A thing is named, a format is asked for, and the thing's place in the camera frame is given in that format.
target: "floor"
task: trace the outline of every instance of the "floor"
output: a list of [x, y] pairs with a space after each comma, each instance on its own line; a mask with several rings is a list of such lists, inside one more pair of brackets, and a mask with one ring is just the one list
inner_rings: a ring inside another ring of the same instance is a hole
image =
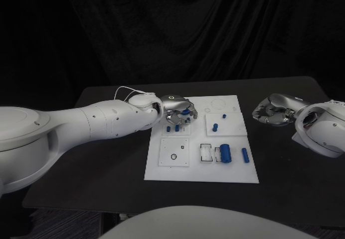
[[[34, 230], [30, 235], [12, 239], [97, 239], [102, 213], [45, 210], [32, 214]], [[321, 229], [318, 226], [289, 225], [320, 239], [345, 239], [345, 230]]]

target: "blue object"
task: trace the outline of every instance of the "blue object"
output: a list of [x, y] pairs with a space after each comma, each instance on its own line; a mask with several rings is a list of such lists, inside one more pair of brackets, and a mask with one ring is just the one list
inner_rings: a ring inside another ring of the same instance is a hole
[[250, 162], [250, 158], [249, 158], [248, 148], [243, 148], [243, 158], [245, 158], [245, 162], [249, 163]]
[[181, 113], [184, 116], [190, 114], [190, 109], [185, 109]]
[[217, 132], [217, 130], [219, 130], [219, 124], [217, 123], [214, 124], [214, 129], [213, 130], [214, 130], [214, 132]]
[[229, 144], [222, 145], [222, 162], [223, 163], [230, 163], [232, 162], [232, 153], [230, 153]]

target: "dark table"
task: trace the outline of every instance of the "dark table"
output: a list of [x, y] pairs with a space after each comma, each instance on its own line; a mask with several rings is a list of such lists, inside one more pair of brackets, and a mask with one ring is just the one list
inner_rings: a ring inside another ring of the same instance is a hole
[[[345, 226], [345, 157], [327, 158], [292, 141], [295, 125], [252, 118], [272, 93], [328, 101], [311, 77], [139, 85], [161, 97], [237, 95], [260, 184], [145, 181], [151, 130], [73, 148], [35, 182], [24, 206], [139, 214], [177, 205], [232, 209], [282, 223]], [[92, 87], [76, 107], [115, 98], [118, 86]], [[129, 90], [120, 90], [125, 99]]]

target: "white cable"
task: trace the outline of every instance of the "white cable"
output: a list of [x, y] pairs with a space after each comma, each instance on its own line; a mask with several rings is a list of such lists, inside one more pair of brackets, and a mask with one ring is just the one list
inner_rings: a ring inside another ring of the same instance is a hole
[[131, 88], [131, 87], [128, 87], [128, 86], [120, 86], [120, 87], [118, 88], [118, 91], [119, 91], [119, 89], [123, 88], [123, 87], [128, 88], [128, 89], [131, 89], [131, 90], [133, 90], [133, 91], [136, 91], [136, 92], [139, 92], [139, 93], [142, 93], [142, 94], [146, 93], [145, 91], [139, 91], [139, 90], [136, 90], [136, 89], [133, 89], [133, 88]]
[[[129, 93], [129, 95], [128, 95], [126, 99], [129, 98], [129, 96], [132, 95], [132, 93], [133, 93], [133, 92], [136, 92], [136, 91], [132, 91], [132, 92]], [[125, 102], [126, 102], [126, 99], [125, 99]]]

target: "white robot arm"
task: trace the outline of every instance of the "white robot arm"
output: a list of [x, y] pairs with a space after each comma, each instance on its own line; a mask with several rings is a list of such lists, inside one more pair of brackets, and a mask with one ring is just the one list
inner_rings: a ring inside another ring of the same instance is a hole
[[259, 104], [253, 117], [262, 123], [285, 126], [295, 122], [294, 140], [317, 153], [337, 158], [345, 151], [345, 103], [311, 104], [298, 97], [273, 94]]
[[146, 130], [164, 117], [187, 123], [178, 117], [184, 110], [197, 118], [184, 97], [154, 93], [54, 112], [0, 107], [0, 196], [34, 183], [73, 147]]

